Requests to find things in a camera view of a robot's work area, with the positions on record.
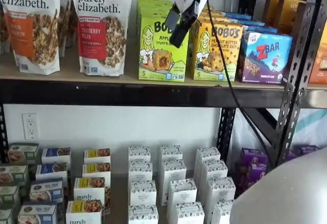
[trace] food box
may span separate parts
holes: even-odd
[[[169,184],[167,221],[172,223],[172,216],[177,204],[193,203],[196,200],[197,188],[193,179],[171,181]]]
[[[143,159],[151,161],[151,150],[149,146],[132,146],[128,147],[128,162],[131,160]]]
[[[29,181],[27,165],[0,166],[0,184],[25,186]]]
[[[128,224],[158,224],[159,215],[156,205],[128,207]]]
[[[64,222],[65,206],[62,178],[33,182],[30,190],[30,201],[56,203],[58,222]]]
[[[205,204],[205,197],[207,192],[208,179],[215,175],[218,177],[227,177],[227,166],[222,160],[208,160],[202,163],[201,180],[199,188],[199,199],[201,203]]]
[[[196,151],[195,157],[195,165],[194,165],[194,172],[193,172],[193,179],[194,182],[199,188],[200,186],[200,177],[202,171],[202,162],[208,161],[210,159],[220,159],[220,153],[216,147],[200,147]]]
[[[190,64],[191,76],[194,80],[227,81],[226,73],[215,30],[219,39],[229,79],[234,81],[237,60],[241,45],[243,27],[241,24],[214,22],[214,29],[210,21],[198,20],[192,27],[193,53]]]
[[[143,13],[139,19],[139,80],[184,82],[189,33],[180,48],[171,45],[166,15]]]
[[[203,223],[204,212],[200,202],[177,204],[172,224]]]
[[[291,49],[288,35],[244,31],[238,67],[242,82],[281,84]]]
[[[131,182],[129,191],[129,205],[155,205],[157,190],[155,181]]]
[[[309,83],[327,83],[327,24],[325,24],[317,51],[316,59],[312,67]]]
[[[67,224],[102,223],[100,200],[69,201],[66,211]]]
[[[67,169],[71,169],[72,152],[70,147],[43,149],[42,164],[67,163]]]
[[[209,189],[204,205],[206,223],[210,224],[216,203],[233,200],[236,186],[231,177],[216,178],[209,181]]]
[[[226,202],[218,202],[215,205],[212,224],[229,224],[230,211],[233,206],[234,200]]]
[[[183,180],[186,177],[186,166],[182,159],[162,162],[159,179],[160,204],[167,205],[169,182]]]
[[[26,202],[22,205],[18,224],[57,224],[57,205],[53,202]]]
[[[110,161],[110,148],[103,148],[97,150],[84,151],[84,163],[111,163]]]
[[[74,200],[100,200],[102,209],[105,206],[105,179],[76,178],[74,185]]]
[[[37,143],[12,143],[8,150],[10,164],[37,164],[39,144]]]

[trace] electrical outlet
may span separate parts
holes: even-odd
[[[37,141],[39,139],[37,113],[23,113],[22,124],[24,126],[25,140]]]

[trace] granola bag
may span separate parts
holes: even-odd
[[[94,76],[123,74],[131,0],[74,0],[74,4],[80,72]]]
[[[72,0],[60,0],[60,11],[58,17],[58,46],[59,57],[65,56],[66,37],[68,31],[69,15]]]
[[[59,71],[60,0],[1,0],[16,64],[25,73]]]

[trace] black cable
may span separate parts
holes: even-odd
[[[207,4],[207,7],[208,7],[208,13],[209,13],[209,18],[210,18],[210,22],[211,22],[211,26],[212,28],[214,29],[215,28],[215,25],[214,25],[214,22],[213,22],[213,18],[211,16],[211,10],[210,10],[210,5],[209,5],[209,0],[206,1],[206,4]],[[251,120],[249,119],[249,117],[246,115],[244,109],[240,106],[239,104],[239,101],[237,100],[236,98],[236,95],[234,93],[234,90],[233,90],[233,87],[231,86],[231,82],[230,82],[230,79],[229,79],[229,75],[228,75],[228,71],[227,71],[227,65],[226,65],[226,62],[225,62],[225,58],[224,58],[224,53],[223,53],[223,50],[220,46],[220,41],[218,39],[218,36],[217,36],[217,32],[214,31],[215,33],[215,38],[216,38],[216,41],[217,41],[217,44],[218,44],[218,48],[219,48],[219,52],[220,52],[220,55],[221,55],[221,58],[223,60],[223,64],[224,64],[224,69],[225,69],[225,73],[226,73],[226,78],[227,78],[227,82],[228,82],[228,86],[229,86],[229,89],[230,89],[230,92],[231,92],[231,95],[233,96],[234,100],[235,100],[235,103],[236,103],[236,106],[237,108],[240,110],[240,112],[242,113],[242,115],[244,116],[245,120],[249,123],[250,127],[252,128],[253,132],[255,133],[255,135],[257,136],[257,138],[259,139],[259,142],[260,144],[262,145],[267,157],[268,157],[268,161],[269,161],[269,164],[271,166],[271,168],[273,169],[274,168],[274,165],[272,163],[272,160],[271,160],[271,157],[268,153],[268,149],[264,143],[264,141],[262,140],[260,134],[258,133],[257,129],[255,128],[255,126],[252,124]]]

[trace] green bobo's box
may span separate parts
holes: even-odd
[[[145,12],[139,20],[139,69],[140,80],[184,82],[188,38],[180,48],[169,43],[172,34],[165,26],[165,15]]]

